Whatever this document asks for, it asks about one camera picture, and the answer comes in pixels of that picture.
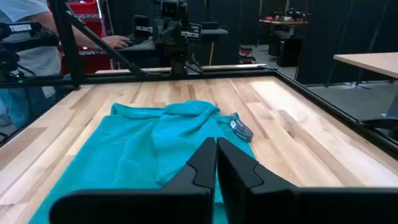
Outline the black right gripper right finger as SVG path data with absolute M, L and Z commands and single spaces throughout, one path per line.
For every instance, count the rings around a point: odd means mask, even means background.
M 298 187 L 225 138 L 218 178 L 229 223 L 397 224 L 397 189 Z

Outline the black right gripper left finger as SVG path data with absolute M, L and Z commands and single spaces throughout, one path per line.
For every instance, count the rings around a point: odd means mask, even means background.
M 217 146 L 206 138 L 160 189 L 77 190 L 58 199 L 50 223 L 212 223 Z

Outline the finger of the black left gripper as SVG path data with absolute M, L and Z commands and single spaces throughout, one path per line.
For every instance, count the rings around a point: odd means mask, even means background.
M 187 28 L 181 22 L 174 22 L 174 45 L 183 46 L 188 44 L 187 38 L 183 36 L 183 32 L 186 30 Z
M 174 25 L 172 21 L 165 21 L 164 28 L 161 33 L 161 39 L 164 45 L 173 45 L 174 39 L 172 37 L 172 32 L 174 29 Z

